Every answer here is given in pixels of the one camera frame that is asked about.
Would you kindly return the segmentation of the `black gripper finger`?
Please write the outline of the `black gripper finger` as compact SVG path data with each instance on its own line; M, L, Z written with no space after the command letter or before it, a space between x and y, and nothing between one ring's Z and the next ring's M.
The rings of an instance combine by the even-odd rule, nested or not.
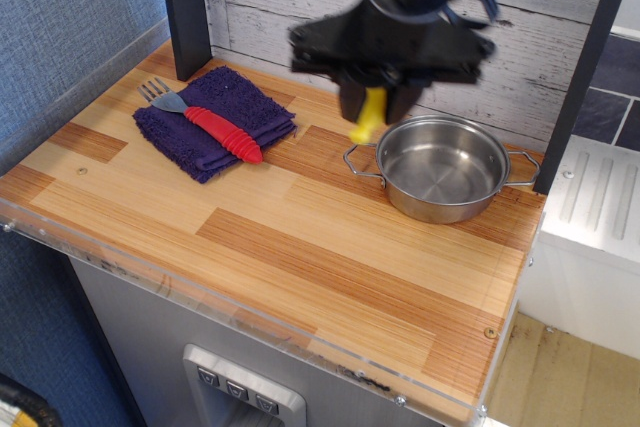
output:
M357 121L367 99L367 87L353 80L339 83L341 116L347 121Z
M416 104L424 87L419 84L400 83L386 84L386 122L400 122L407 112Z

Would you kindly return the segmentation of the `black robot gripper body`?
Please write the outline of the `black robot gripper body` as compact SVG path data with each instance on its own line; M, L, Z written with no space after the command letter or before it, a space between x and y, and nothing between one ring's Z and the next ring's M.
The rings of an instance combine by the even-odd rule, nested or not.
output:
M474 84L494 43L482 21L456 14L451 0L360 0L351 9L292 28L291 69L367 87ZM496 0L480 0L490 21Z

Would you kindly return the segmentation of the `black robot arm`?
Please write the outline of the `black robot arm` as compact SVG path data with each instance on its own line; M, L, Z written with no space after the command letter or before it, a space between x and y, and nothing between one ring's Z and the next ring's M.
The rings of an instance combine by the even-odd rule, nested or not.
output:
M488 22L456 14L451 0L359 0L351 9L295 26L291 69L328 76L339 87L341 115L356 122L367 90L386 94L384 122L399 122L433 83L474 84L495 51L479 35Z

